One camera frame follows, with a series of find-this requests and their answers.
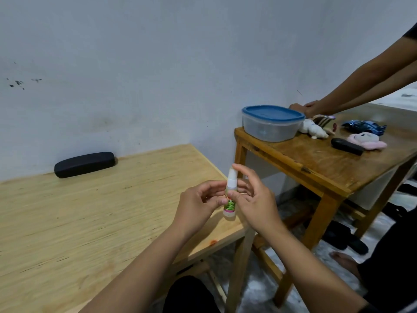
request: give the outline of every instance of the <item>black sleeve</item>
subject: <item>black sleeve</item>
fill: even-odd
[[[417,40],[417,23],[407,33],[405,33],[403,37]]]
[[[360,310],[358,313],[381,313],[381,311],[377,310],[372,305],[368,304],[362,310]]]

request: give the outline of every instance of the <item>blue lid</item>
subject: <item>blue lid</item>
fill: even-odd
[[[296,122],[306,118],[303,113],[277,105],[253,105],[242,109],[242,112],[261,120],[271,122]]]

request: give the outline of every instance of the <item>tiled floor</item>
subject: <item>tiled floor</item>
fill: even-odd
[[[408,181],[414,186],[417,186],[417,182]],[[417,197],[410,196],[407,194],[402,194],[401,192],[395,193],[390,202],[401,205],[405,207],[407,210],[413,209],[417,204]],[[294,211],[299,210],[302,208],[306,203],[299,201],[297,199],[292,199],[279,207],[280,214],[283,217],[294,213]],[[351,220],[341,214],[338,213],[335,219],[347,226],[350,226],[352,229],[353,227],[350,225]],[[350,248],[346,249],[344,252],[354,257],[357,261],[362,262],[367,259],[375,245],[379,241],[379,239],[384,235],[384,233],[390,228],[390,226],[394,222],[385,216],[384,214],[380,214],[376,221],[372,224],[371,228],[367,231],[365,236],[362,238],[362,241],[367,244],[369,247],[369,253],[365,256],[359,256],[355,252],[353,252]],[[300,237],[304,233],[303,226],[299,226],[294,230],[295,236]],[[364,289],[358,282],[358,280],[347,270],[341,268],[334,260],[329,257],[329,253],[333,250],[336,250],[331,245],[327,244],[324,241],[320,241],[317,247],[314,249],[313,253],[322,260],[331,270],[333,270],[338,276],[340,276],[347,284],[349,284],[354,290],[356,290],[359,294],[365,294],[366,289]],[[223,288],[227,290],[228,288],[228,277],[231,272],[232,268],[232,259],[233,259],[233,251],[234,245],[228,246],[223,248],[222,250],[216,252],[212,255],[208,261],[210,263],[211,268],[218,276]],[[268,248],[266,252],[272,257],[274,262],[279,265],[283,269],[283,265],[280,262],[277,255],[271,248]],[[283,312],[283,313],[304,313],[308,312],[307,308],[305,307],[300,295],[298,294],[296,289],[293,289],[288,297],[288,300],[285,302],[281,309],[277,309],[273,302],[272,297],[274,296],[275,290],[277,288],[276,283],[272,278],[268,276],[258,265],[256,257],[251,254],[248,264],[248,278],[246,280],[243,295],[242,295],[242,302],[238,309],[239,313],[249,313],[249,312]],[[216,302],[223,311],[223,305],[221,300],[216,296],[216,292],[210,283],[209,279],[206,275],[199,277],[202,281],[206,284],[212,294],[215,294]],[[151,308],[150,312],[162,312],[163,300],[155,303]]]

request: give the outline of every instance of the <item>stuffed toy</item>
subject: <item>stuffed toy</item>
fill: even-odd
[[[379,136],[363,132],[359,134],[351,134],[347,138],[348,142],[354,143],[356,145],[362,146],[366,150],[374,150],[374,149],[384,149],[387,147],[387,144],[383,141],[379,140]]]
[[[312,139],[328,137],[326,132],[320,126],[316,125],[312,120],[308,118],[306,118],[304,122],[301,123],[298,131],[303,134],[310,134]]]
[[[334,116],[327,116],[327,115],[315,115],[312,118],[313,122],[320,126],[324,131],[329,135],[335,135],[337,130],[337,124],[334,120]]]

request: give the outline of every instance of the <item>light wooden table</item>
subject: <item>light wooden table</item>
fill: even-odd
[[[356,117],[351,118],[351,116],[338,115],[339,124]],[[338,129],[336,137],[345,138],[349,134],[345,130]],[[235,163],[245,164],[246,153],[249,150],[321,197],[315,211],[305,209],[284,220],[284,223],[292,228],[312,216],[301,240],[309,249],[320,241],[341,205],[352,211],[353,216],[359,219],[355,235],[362,237],[401,184],[416,161],[417,155],[417,133],[391,125],[388,125],[386,133],[381,137],[388,147],[382,152],[365,152],[362,156],[332,148],[331,138],[313,140],[306,134],[300,133],[288,141],[269,143],[248,135],[240,127],[235,129],[235,138],[237,142]],[[353,210],[346,199],[396,166],[399,168],[372,209],[366,211],[356,206],[356,210]],[[290,275],[283,274],[264,252],[265,245],[265,240],[257,235],[253,243],[253,251],[279,284],[274,302],[277,306],[281,306],[292,287],[292,280]]]
[[[67,179],[50,173],[1,183],[0,312],[81,309],[170,225],[182,191],[219,179],[225,176],[192,145],[180,145]],[[253,237],[239,214],[227,221],[219,208],[167,281],[193,263],[195,274],[207,271],[201,259],[237,242],[226,301],[234,312]]]

